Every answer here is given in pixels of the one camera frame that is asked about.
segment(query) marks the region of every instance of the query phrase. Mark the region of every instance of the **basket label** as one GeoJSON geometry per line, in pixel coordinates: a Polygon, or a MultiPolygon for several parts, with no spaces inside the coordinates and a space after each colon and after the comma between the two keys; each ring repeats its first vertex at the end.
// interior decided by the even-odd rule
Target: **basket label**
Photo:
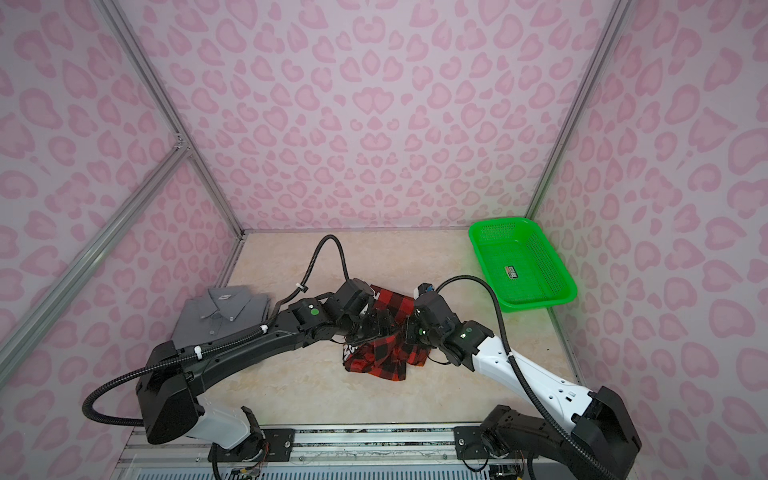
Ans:
{"type": "Polygon", "coordinates": [[[518,278],[518,273],[515,271],[515,268],[512,265],[505,266],[504,269],[507,270],[507,276],[510,280],[518,278]]]}

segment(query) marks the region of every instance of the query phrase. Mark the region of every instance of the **red and black checkered cloth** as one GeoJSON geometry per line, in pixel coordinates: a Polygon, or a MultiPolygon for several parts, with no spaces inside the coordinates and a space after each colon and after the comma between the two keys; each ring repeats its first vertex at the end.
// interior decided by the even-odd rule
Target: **red and black checkered cloth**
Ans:
{"type": "Polygon", "coordinates": [[[371,285],[379,298],[375,310],[388,310],[399,331],[383,339],[358,347],[344,346],[344,368],[347,372],[369,373],[398,382],[406,379],[406,365],[424,366],[429,348],[405,343],[406,319],[413,312],[413,298],[371,285]]]}

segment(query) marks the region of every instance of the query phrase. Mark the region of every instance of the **plastic basket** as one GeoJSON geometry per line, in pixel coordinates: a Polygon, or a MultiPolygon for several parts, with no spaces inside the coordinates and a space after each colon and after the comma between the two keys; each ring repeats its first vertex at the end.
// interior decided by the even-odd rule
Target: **plastic basket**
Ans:
{"type": "Polygon", "coordinates": [[[503,311],[545,308],[576,298],[573,277],[534,221],[479,221],[469,227],[469,239],[503,311]]]}

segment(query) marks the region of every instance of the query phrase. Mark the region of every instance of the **gray shirt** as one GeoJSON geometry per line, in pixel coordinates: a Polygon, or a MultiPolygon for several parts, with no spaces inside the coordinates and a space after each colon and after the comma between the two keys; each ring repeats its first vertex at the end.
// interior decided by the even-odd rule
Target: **gray shirt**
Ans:
{"type": "Polygon", "coordinates": [[[187,300],[170,337],[176,348],[212,342],[266,321],[270,298],[245,286],[210,288],[187,300]]]}

